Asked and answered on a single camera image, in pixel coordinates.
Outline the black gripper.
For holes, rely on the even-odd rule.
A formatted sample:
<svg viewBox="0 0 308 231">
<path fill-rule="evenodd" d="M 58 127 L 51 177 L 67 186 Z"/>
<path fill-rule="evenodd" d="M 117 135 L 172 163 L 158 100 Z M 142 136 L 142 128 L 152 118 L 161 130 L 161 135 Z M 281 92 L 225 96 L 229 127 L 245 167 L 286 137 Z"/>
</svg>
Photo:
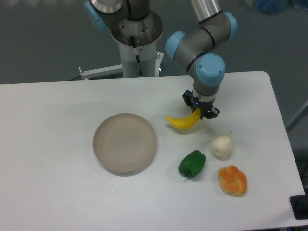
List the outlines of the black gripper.
<svg viewBox="0 0 308 231">
<path fill-rule="evenodd" d="M 190 92 L 186 90 L 182 95 L 186 105 L 190 107 L 193 112 L 195 109 L 199 108 L 201 110 L 200 119 L 213 119 L 216 118 L 220 110 L 213 106 L 215 96 L 203 96 L 196 92 Z"/>
</svg>

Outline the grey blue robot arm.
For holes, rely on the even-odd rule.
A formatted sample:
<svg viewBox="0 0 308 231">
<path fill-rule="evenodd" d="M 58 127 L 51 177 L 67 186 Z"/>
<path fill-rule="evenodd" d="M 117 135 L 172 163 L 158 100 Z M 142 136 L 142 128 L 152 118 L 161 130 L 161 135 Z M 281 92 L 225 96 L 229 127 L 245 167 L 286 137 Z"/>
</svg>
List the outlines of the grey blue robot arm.
<svg viewBox="0 0 308 231">
<path fill-rule="evenodd" d="M 238 24 L 216 0 L 193 0 L 191 5 L 198 29 L 190 34 L 173 33 L 165 51 L 193 79 L 193 89 L 183 94 L 186 105 L 199 109 L 201 118 L 212 119 L 219 114 L 213 103 L 225 75 L 224 60 L 212 50 L 231 39 Z M 159 72 L 156 43 L 162 35 L 163 22 L 151 10 L 149 1 L 88 0 L 84 8 L 94 26 L 110 31 L 118 43 L 123 77 L 153 77 Z"/>
</svg>

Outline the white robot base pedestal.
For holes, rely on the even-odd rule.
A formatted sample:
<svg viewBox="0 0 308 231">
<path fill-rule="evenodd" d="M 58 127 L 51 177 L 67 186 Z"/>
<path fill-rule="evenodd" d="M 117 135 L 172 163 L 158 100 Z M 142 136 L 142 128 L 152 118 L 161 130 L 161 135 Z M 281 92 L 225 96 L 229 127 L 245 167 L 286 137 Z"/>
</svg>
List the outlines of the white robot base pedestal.
<svg viewBox="0 0 308 231">
<path fill-rule="evenodd" d="M 156 44 L 162 32 L 163 22 L 152 10 L 144 19 L 124 19 L 111 28 L 119 46 L 123 78 L 155 77 Z"/>
</svg>

